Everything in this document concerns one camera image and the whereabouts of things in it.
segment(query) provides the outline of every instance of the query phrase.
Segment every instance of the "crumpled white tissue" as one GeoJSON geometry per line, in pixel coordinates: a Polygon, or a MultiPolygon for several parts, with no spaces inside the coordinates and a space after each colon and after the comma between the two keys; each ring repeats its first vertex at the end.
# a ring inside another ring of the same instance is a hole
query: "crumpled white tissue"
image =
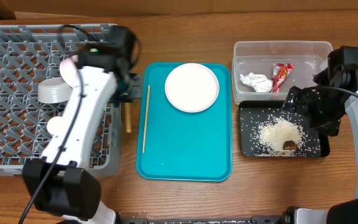
{"type": "Polygon", "coordinates": [[[248,75],[240,74],[240,81],[260,93],[268,93],[272,91],[273,87],[273,81],[269,80],[266,75],[254,74],[252,72],[248,75]]]}

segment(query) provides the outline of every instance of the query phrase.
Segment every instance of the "teal rectangular tray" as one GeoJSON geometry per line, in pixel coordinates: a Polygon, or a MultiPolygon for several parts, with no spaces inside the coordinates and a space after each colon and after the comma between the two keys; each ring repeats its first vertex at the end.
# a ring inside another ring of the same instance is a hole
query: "teal rectangular tray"
{"type": "Polygon", "coordinates": [[[219,95],[205,111],[186,113],[165,96],[165,80],[179,62],[155,62],[144,74],[136,168],[146,179],[221,182],[232,171],[231,76],[221,64],[202,63],[219,81],[219,95]],[[145,150],[143,135],[150,85],[145,150]]]}

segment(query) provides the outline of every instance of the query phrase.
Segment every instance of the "dish rack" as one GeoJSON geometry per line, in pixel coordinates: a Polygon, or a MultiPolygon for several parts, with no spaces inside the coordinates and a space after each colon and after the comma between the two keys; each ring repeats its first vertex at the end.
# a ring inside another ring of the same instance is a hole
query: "dish rack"
{"type": "MultiPolygon", "coordinates": [[[[105,42],[115,24],[76,25],[105,42]]],[[[51,135],[47,121],[60,116],[65,103],[38,102],[37,87],[45,79],[59,77],[59,64],[67,56],[57,42],[60,25],[0,26],[0,175],[20,174],[24,162],[40,157],[51,135]]],[[[89,42],[78,30],[62,34],[67,53],[89,42]]],[[[112,176],[119,169],[121,108],[106,105],[89,159],[94,176],[112,176]]]]}

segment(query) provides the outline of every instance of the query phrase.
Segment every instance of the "red snack packet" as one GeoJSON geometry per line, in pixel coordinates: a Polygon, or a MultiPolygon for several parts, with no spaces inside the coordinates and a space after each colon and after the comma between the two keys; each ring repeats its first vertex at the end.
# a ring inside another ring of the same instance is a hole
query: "red snack packet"
{"type": "Polygon", "coordinates": [[[277,93],[280,89],[280,85],[284,82],[287,76],[293,70],[293,64],[291,63],[277,63],[273,69],[273,93],[277,93]]]}

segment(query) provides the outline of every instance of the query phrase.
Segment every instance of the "wooden table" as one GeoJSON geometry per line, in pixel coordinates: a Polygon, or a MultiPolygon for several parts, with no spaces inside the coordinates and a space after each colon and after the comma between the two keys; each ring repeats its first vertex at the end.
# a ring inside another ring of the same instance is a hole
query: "wooden table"
{"type": "MultiPolygon", "coordinates": [[[[156,61],[217,62],[231,68],[241,40],[327,40],[334,49],[358,46],[358,11],[212,14],[200,16],[84,17],[0,24],[116,23],[143,43],[136,72],[156,61]]],[[[325,159],[247,159],[240,154],[237,105],[232,105],[233,172],[222,183],[143,179],[136,171],[140,101],[132,105],[133,133],[124,133],[121,167],[100,179],[102,200],[123,217],[224,218],[281,214],[289,205],[329,208],[352,200],[356,160],[351,127],[343,119],[325,159]]],[[[0,223],[18,221],[30,199],[21,177],[0,177],[0,223]]],[[[32,209],[28,223],[60,218],[32,209]]]]}

